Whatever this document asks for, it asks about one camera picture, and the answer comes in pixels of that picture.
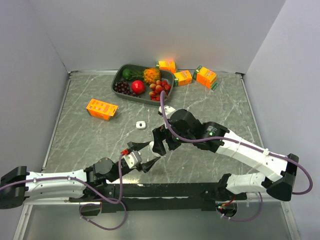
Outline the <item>white gold-rimmed charging case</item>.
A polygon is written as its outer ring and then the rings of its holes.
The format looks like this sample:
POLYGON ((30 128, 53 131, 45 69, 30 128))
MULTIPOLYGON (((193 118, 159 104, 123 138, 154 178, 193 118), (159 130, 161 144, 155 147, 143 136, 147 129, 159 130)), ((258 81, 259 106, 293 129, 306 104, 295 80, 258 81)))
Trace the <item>white gold-rimmed charging case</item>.
POLYGON ((138 129, 138 130, 143 130, 146 128, 146 122, 145 121, 137 121, 136 124, 135 124, 135 127, 138 129))

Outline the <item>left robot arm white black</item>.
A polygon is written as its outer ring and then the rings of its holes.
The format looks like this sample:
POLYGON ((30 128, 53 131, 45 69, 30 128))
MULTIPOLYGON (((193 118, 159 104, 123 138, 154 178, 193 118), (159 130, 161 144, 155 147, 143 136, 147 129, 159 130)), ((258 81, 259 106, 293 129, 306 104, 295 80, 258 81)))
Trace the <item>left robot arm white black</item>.
POLYGON ((154 142, 129 142, 127 145, 117 162, 104 157, 85 169, 70 172, 41 173, 18 166, 0 179, 0 207, 12 209, 21 206, 25 200, 49 198, 84 197, 87 201, 93 201, 100 195, 99 188, 122 180, 133 170, 147 173, 162 156, 157 151, 153 153, 154 159, 142 162, 140 150, 145 147, 152 150, 154 142))

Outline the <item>red lychee bunch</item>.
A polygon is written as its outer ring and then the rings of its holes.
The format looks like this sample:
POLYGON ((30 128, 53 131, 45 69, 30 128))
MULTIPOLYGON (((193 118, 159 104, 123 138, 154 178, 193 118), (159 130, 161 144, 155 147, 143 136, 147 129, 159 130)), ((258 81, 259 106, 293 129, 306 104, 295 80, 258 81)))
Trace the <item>red lychee bunch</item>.
POLYGON ((150 99, 152 101, 160 101, 161 92, 164 92, 167 96, 172 86, 166 80, 157 80, 155 83, 149 85, 151 91, 149 92, 150 99))

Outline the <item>orange box front left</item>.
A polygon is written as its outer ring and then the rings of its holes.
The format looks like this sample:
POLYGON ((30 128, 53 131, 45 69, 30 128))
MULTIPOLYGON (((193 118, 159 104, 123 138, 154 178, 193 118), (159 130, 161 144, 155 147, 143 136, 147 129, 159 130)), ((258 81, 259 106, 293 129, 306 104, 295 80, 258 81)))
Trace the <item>orange box front left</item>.
POLYGON ((86 106, 86 110, 90 116, 105 121, 108 121, 111 117, 113 117, 117 109, 117 105, 103 102, 94 98, 92 98, 86 106))

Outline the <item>orange box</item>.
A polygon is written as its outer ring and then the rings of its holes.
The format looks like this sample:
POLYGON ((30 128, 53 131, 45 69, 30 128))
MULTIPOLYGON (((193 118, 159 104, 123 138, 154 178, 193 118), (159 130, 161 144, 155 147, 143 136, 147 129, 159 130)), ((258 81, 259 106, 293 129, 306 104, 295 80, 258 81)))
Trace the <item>orange box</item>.
POLYGON ((212 70, 200 65, 193 72, 192 79, 203 86, 213 90, 217 85, 217 74, 212 70))
POLYGON ((192 79, 193 79, 189 70, 183 70, 180 72, 176 72, 173 75, 174 75, 174 86, 175 87, 188 85, 192 82, 192 79))
POLYGON ((117 109, 117 105, 103 102, 94 98, 92 98, 86 106, 86 110, 90 116, 105 121, 108 121, 111 117, 113 117, 117 109))
POLYGON ((177 72, 177 66, 174 61, 157 61, 155 67, 173 74, 177 72))

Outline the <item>red pomegranate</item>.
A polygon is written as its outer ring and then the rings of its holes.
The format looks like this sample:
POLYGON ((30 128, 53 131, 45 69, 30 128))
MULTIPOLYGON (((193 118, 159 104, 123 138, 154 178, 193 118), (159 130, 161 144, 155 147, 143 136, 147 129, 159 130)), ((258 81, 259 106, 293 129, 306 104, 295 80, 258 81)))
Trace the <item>red pomegranate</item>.
POLYGON ((143 94, 145 92, 146 87, 145 87, 145 84, 144 84, 143 81, 135 80, 131 84, 131 89, 137 95, 141 95, 141 94, 143 94))

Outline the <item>dark grey fruit tray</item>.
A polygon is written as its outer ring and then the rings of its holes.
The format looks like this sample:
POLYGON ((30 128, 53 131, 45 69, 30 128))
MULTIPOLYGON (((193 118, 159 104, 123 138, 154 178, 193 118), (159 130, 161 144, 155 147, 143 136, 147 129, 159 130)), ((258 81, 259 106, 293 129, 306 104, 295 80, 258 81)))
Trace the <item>dark grey fruit tray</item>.
MULTIPOLYGON (((132 96, 132 95, 128 95, 128 94, 124 94, 124 93, 120 93, 118 91, 116 91, 117 88, 117 84, 119 84, 122 81, 125 81, 128 83, 128 86, 130 87, 130 90, 132 91, 131 88, 131 81, 125 80, 123 78, 123 70, 125 69, 130 69, 133 71, 144 71, 145 69, 147 69, 147 66, 143 66, 143 65, 136 65, 136 64, 124 64, 123 66, 121 66, 119 68, 119 70, 117 71, 117 73, 115 74, 112 84, 111 84, 111 90, 113 93, 115 93, 115 95, 119 98, 122 99, 126 99, 126 100, 130 100, 130 101, 134 101, 134 102, 138 102, 138 103, 142 103, 142 104, 147 104, 147 105, 152 105, 152 106, 159 106, 160 102, 156 101, 156 100, 151 100, 151 97, 149 95, 149 92, 151 92, 152 90, 149 88, 149 85, 144 83, 145 85, 145 91, 144 93, 140 94, 139 97, 138 96, 132 96)), ((173 88, 174 88, 174 82, 175 82, 175 76, 167 71, 167 70, 162 70, 160 69, 160 76, 161 76, 161 80, 162 81, 167 81, 167 83, 169 85, 171 85, 170 90, 168 91, 167 96, 165 97, 165 100, 170 99, 172 92, 173 92, 173 88)))

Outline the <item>dark grape bunch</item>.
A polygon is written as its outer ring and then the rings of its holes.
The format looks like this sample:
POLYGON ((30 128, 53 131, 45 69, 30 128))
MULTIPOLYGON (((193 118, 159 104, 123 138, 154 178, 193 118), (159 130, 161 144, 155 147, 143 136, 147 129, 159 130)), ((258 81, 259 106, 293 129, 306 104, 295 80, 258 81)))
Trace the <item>dark grape bunch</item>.
POLYGON ((122 81, 115 83, 113 89, 117 93, 139 98, 139 95, 132 91, 132 89, 127 81, 122 80, 122 81))

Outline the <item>orange spiky fruit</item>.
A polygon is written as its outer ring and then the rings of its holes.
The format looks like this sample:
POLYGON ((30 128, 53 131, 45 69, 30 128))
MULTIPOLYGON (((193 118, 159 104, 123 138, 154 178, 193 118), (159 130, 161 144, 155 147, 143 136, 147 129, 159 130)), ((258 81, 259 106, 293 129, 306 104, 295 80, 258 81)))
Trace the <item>orange spiky fruit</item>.
POLYGON ((142 72, 142 77, 145 83, 155 84, 157 81, 161 80, 161 72, 158 68, 146 68, 142 72))

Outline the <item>orange box middle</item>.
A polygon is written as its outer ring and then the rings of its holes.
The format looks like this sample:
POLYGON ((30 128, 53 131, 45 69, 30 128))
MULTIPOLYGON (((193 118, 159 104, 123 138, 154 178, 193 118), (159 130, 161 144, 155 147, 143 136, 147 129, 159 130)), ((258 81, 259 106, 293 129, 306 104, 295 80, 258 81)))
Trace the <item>orange box middle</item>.
POLYGON ((180 72, 176 72, 173 75, 174 75, 174 86, 175 87, 188 85, 192 82, 192 79, 193 79, 189 70, 183 70, 180 72))

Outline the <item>green herb sprig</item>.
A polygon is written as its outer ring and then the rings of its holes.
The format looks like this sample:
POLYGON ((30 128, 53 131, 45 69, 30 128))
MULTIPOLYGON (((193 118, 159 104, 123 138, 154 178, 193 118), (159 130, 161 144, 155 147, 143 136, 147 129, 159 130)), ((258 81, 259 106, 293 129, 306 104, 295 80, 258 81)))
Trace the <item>green herb sprig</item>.
POLYGON ((143 79, 144 79, 143 71, 132 70, 130 72, 130 80, 143 80, 143 79))

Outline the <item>green fruit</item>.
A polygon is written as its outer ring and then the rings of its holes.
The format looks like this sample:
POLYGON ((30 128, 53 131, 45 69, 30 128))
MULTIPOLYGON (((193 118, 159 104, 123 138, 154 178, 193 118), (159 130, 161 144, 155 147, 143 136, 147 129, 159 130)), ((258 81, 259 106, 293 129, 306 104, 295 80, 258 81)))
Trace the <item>green fruit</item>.
POLYGON ((130 81, 132 79, 132 70, 129 69, 129 68, 125 68, 123 71, 122 71, 122 77, 124 80, 126 81, 130 81))

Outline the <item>orange box back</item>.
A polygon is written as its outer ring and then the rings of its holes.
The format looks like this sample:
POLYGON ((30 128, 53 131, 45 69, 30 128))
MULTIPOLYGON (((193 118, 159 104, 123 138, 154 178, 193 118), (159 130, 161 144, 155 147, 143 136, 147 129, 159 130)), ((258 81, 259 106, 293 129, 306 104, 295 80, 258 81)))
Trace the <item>orange box back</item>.
POLYGON ((174 61, 157 61, 155 67, 173 74, 177 72, 177 66, 174 61))

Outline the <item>orange box right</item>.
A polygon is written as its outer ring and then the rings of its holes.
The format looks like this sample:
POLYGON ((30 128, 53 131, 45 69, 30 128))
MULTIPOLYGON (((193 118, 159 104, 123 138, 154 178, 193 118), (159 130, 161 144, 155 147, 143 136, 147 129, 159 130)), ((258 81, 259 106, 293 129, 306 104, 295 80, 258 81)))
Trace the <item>orange box right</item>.
POLYGON ((192 79, 203 86, 213 90, 217 85, 217 74, 212 70, 200 65, 193 72, 192 79))

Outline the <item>aluminium frame left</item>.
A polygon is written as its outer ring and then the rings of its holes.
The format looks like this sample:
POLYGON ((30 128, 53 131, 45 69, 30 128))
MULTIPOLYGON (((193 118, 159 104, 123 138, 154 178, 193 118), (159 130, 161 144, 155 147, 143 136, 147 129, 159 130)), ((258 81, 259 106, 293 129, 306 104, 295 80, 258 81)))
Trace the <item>aluminium frame left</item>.
MULTIPOLYGON (((69 72, 68 73, 68 79, 67 79, 67 82, 66 82, 66 87, 65 87, 65 90, 64 90, 64 93, 63 93, 63 97, 62 97, 62 100, 61 100, 61 104, 60 104, 60 107, 59 107, 59 111, 58 111, 58 114, 57 114, 57 117, 56 117, 56 120, 55 120, 53 132, 52 132, 52 135, 51 135, 51 138, 50 138, 50 141, 49 141, 49 145, 48 145, 48 148, 47 148, 47 151, 46 151, 46 155, 45 155, 43 164, 41 166, 41 171, 45 170, 46 166, 47 166, 48 158, 49 158, 50 151, 51 151, 51 148, 52 148, 52 144, 53 144, 53 141, 54 141, 54 138, 55 138, 55 135, 56 135, 56 131, 57 131, 57 127, 58 127, 58 124, 59 124, 59 120, 61 118, 63 106, 64 106, 64 103, 65 103, 65 100, 66 100, 66 97, 67 97, 67 93, 68 93, 68 90, 69 90, 69 87, 70 87, 72 76, 73 76, 73 73, 69 72)), ((32 210, 33 210, 33 205, 32 204, 24 204, 23 205, 22 212, 21 212, 21 215, 20 215, 16 230, 15 230, 15 234, 14 234, 13 240, 22 240, 24 238, 25 233, 26 233, 26 229, 27 229, 27 226, 28 226, 28 223, 29 223, 29 219, 30 219, 30 216, 31 216, 31 213, 32 213, 32 210)))

